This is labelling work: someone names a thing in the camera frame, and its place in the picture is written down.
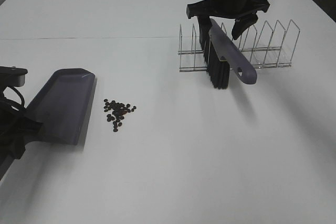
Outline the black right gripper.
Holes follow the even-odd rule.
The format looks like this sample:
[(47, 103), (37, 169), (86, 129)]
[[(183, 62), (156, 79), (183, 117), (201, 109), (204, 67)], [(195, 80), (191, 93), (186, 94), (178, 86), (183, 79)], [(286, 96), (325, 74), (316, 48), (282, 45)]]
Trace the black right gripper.
[(207, 38), (212, 26), (209, 16), (236, 19), (232, 38), (238, 39), (250, 26), (254, 25), (258, 11), (267, 12), (270, 4), (267, 0), (202, 0), (186, 7), (187, 17), (198, 16), (200, 38)]

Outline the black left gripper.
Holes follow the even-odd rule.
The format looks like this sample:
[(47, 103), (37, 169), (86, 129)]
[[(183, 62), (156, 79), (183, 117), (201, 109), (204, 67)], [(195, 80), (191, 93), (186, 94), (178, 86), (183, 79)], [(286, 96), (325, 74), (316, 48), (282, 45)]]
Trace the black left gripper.
[(25, 152), (25, 137), (35, 136), (42, 123), (26, 116), (26, 108), (7, 98), (1, 99), (1, 153), (20, 159)]

